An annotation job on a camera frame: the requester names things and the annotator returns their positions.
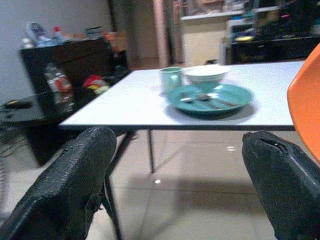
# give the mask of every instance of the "white bowl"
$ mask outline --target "white bowl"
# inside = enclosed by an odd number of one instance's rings
[[[182,74],[186,76],[191,84],[219,83],[229,70],[227,66],[210,64],[185,68]]]

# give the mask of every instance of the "white table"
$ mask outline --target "white table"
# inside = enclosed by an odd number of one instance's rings
[[[172,107],[161,94],[159,70],[137,70],[63,121],[62,128],[109,126],[127,130],[292,131],[287,88],[303,61],[230,65],[223,83],[251,91],[237,113],[200,119]]]

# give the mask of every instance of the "mint green cup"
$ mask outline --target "mint green cup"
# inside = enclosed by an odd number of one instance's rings
[[[182,85],[182,67],[172,66],[160,70],[162,91],[168,94]]]

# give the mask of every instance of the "mug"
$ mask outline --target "mug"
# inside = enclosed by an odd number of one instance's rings
[[[182,85],[183,68],[172,66],[160,70],[162,90],[165,94]]]

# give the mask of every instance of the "teal plate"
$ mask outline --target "teal plate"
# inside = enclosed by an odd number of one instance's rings
[[[181,101],[181,99],[186,97],[196,99],[198,94],[210,94],[215,98],[208,101]],[[178,87],[168,94],[167,99],[175,108],[183,112],[214,115],[242,108],[251,101],[252,94],[247,89],[236,85],[199,83]],[[208,102],[210,105],[214,105],[219,109],[215,109],[205,102]],[[237,106],[228,106],[224,103],[236,104]]]

